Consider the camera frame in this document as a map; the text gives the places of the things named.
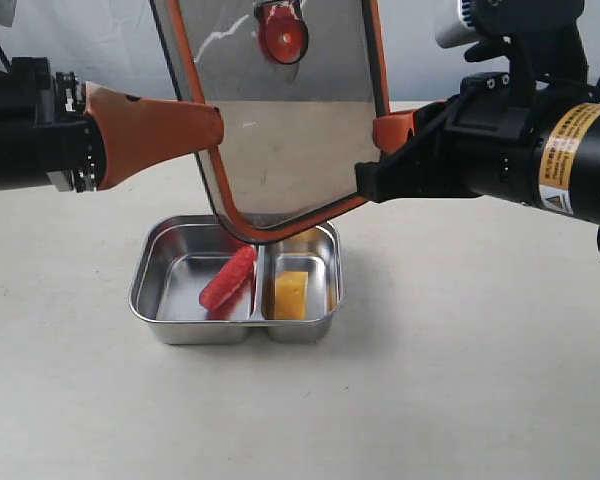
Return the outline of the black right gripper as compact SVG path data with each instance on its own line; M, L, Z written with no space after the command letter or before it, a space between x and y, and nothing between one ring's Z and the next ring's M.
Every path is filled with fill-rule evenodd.
M444 101L376 118L373 142L389 155L355 165L357 194L373 203L537 200L548 95L535 82L524 93L519 81L504 80L503 72L469 76Z

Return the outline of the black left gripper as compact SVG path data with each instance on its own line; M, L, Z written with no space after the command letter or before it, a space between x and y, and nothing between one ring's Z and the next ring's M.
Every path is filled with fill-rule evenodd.
M16 118L37 170L59 191L108 190L159 163L220 145L220 111L135 97L54 72L46 57L15 57Z

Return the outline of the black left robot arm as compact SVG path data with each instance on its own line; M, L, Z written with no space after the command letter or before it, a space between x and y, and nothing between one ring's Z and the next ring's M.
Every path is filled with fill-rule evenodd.
M223 137L210 105L80 83L53 73L45 57L15 57L0 71L0 191L104 191Z

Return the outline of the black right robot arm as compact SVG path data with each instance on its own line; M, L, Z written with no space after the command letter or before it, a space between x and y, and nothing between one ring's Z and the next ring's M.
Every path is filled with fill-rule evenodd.
M414 112L400 148L356 165L359 195L488 196L600 225L600 103L590 85L543 82L517 106L508 74L464 78L458 94Z

